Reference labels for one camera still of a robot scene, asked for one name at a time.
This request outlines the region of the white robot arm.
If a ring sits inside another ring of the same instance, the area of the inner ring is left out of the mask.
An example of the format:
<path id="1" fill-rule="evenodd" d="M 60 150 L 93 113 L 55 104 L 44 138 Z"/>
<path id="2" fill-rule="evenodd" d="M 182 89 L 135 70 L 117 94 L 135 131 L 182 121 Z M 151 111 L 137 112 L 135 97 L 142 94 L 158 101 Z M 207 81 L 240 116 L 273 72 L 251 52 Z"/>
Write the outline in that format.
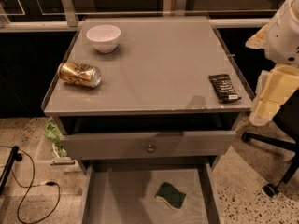
<path id="1" fill-rule="evenodd" d="M 286 0 L 274 17 L 248 39 L 250 49 L 263 49 L 275 63 L 259 75 L 249 121 L 264 126 L 299 89 L 299 0 Z"/>

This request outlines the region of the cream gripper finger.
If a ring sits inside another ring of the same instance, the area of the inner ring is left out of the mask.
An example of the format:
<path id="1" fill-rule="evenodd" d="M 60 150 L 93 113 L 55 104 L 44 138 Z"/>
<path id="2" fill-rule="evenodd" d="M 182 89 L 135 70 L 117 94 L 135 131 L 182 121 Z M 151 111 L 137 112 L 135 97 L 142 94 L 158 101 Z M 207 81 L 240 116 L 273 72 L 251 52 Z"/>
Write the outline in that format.
<path id="1" fill-rule="evenodd" d="M 278 63 L 270 72 L 262 71 L 256 87 L 249 121 L 264 126 L 299 89 L 299 67 Z"/>
<path id="2" fill-rule="evenodd" d="M 267 25 L 263 26 L 256 34 L 250 37 L 245 46 L 250 49 L 264 49 L 266 30 Z"/>

